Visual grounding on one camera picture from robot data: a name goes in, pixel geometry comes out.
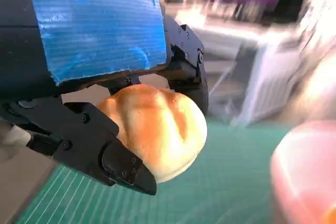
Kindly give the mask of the bare left hand blue tape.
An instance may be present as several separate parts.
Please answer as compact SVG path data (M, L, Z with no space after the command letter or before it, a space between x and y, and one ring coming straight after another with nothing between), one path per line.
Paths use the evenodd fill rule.
M117 124L61 96L94 84L116 93L156 73L208 109L197 35L159 0L1 0L1 147L25 146L96 181L155 195L154 175Z

